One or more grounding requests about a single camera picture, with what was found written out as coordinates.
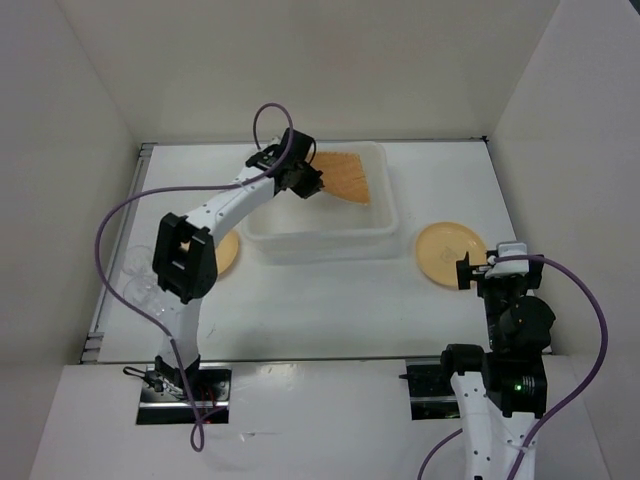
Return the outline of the yellow bear plate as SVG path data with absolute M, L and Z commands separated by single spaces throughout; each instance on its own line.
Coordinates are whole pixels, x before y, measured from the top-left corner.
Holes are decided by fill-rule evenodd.
M 236 230 L 231 230 L 215 249 L 217 274 L 222 277 L 230 272 L 240 249 L 240 237 Z
M 425 227 L 415 240 L 415 259 L 420 271 L 434 283 L 457 290 L 456 262 L 469 254 L 470 263 L 485 261 L 486 244 L 470 228 L 455 222 Z

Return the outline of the triangular woven bamboo basket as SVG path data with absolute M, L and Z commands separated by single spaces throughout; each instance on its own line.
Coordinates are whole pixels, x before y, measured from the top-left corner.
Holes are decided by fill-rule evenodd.
M 316 153 L 311 165 L 322 172 L 322 190 L 340 200 L 368 205 L 370 193 L 361 157 L 349 152 Z

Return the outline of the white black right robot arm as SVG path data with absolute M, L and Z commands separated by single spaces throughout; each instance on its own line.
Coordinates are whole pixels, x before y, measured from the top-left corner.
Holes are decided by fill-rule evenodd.
M 489 346 L 450 344 L 438 381 L 454 393 L 464 437 L 467 479 L 505 479 L 524 439 L 547 409 L 542 354 L 551 343 L 555 315 L 532 295 L 543 265 L 527 259 L 519 242 L 500 243 L 482 264 L 457 261 L 457 286 L 482 299 Z

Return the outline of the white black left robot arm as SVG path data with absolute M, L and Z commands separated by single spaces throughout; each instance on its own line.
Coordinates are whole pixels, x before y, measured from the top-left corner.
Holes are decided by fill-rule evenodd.
M 152 270 L 156 275 L 159 322 L 170 332 L 155 357 L 163 387 L 176 399 L 199 387 L 197 331 L 203 298 L 219 276 L 215 249 L 245 217 L 282 191 L 306 199 L 322 187 L 322 172 L 310 164 L 317 151 L 311 136 L 286 129 L 246 160 L 231 188 L 184 215 L 166 214 L 159 223 Z

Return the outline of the translucent white plastic bin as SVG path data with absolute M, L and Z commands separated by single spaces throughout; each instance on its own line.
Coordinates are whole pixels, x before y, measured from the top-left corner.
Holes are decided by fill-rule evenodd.
M 243 237 L 271 263 L 381 260 L 399 255 L 400 217 L 384 147 L 373 141 L 324 143 L 319 152 L 361 157 L 370 203 L 358 205 L 321 190 L 303 200 L 290 191 L 259 207 Z

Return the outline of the clear plastic cup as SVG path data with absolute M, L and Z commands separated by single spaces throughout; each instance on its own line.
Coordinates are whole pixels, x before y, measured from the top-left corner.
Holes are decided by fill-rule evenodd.
M 159 300 L 160 289 L 152 271 L 153 252 L 149 246 L 130 247 L 124 256 L 122 273 L 128 279 L 123 289 L 126 301 L 150 316 L 160 318 L 165 309 Z

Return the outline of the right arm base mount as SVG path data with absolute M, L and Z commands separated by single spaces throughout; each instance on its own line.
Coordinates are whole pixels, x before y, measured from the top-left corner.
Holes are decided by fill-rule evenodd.
M 456 397 L 438 358 L 409 359 L 405 369 L 399 378 L 408 387 L 413 421 L 459 418 Z

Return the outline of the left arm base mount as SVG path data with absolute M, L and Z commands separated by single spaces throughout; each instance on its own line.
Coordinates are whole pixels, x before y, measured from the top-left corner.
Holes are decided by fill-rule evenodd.
M 186 393 L 163 380 L 152 366 L 144 369 L 125 366 L 123 373 L 142 381 L 136 424 L 186 425 L 195 421 Z M 204 365 L 191 387 L 198 414 L 205 424 L 227 424 L 231 397 L 232 371 Z

